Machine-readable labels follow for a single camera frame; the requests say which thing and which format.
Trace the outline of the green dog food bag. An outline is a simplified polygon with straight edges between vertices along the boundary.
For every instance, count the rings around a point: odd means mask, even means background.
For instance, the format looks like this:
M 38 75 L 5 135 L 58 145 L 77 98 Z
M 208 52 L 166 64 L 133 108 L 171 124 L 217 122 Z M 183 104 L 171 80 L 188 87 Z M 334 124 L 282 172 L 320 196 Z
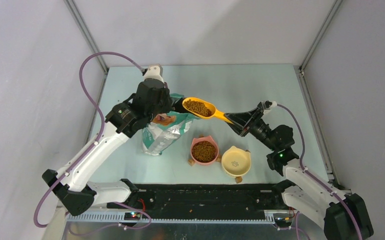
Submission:
M 174 111 L 158 114 L 142 129 L 142 151 L 151 156 L 159 156 L 171 144 L 190 130 L 196 117 L 182 108 L 185 96 L 170 95 Z

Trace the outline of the orange plastic food scoop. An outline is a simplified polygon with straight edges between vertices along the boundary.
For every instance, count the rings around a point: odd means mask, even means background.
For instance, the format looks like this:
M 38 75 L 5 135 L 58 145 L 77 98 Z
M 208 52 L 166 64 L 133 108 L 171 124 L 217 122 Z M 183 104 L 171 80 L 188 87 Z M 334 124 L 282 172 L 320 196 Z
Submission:
M 187 97 L 182 101 L 182 106 L 190 113 L 201 119 L 217 118 L 226 123 L 233 124 L 224 112 L 219 111 L 212 103 L 197 97 Z

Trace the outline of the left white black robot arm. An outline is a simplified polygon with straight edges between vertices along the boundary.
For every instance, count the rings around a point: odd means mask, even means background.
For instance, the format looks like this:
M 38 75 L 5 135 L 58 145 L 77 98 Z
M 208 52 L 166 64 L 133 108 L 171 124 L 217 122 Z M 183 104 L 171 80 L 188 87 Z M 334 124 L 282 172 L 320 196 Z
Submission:
M 96 138 L 59 170 L 47 169 L 42 179 L 72 216 L 91 206 L 119 202 L 126 208 L 138 204 L 136 186 L 127 179 L 116 182 L 90 181 L 99 166 L 136 132 L 144 129 L 158 114 L 172 110 L 173 101 L 167 84 L 147 78 L 136 93 L 115 105 L 105 117 Z

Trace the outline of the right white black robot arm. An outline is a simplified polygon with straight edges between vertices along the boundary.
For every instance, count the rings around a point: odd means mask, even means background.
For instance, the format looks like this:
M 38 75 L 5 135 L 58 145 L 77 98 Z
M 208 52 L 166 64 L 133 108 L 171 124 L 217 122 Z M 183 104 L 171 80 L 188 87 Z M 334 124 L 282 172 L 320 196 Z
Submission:
M 328 240 L 366 240 L 374 235 L 364 199 L 347 194 L 323 180 L 304 163 L 304 154 L 296 154 L 293 128 L 279 125 L 271 129 L 262 117 L 259 105 L 241 113 L 226 113 L 227 124 L 239 136 L 251 134 L 267 148 L 269 168 L 286 179 L 274 186 L 271 202 L 277 209 L 292 207 L 317 224 Z

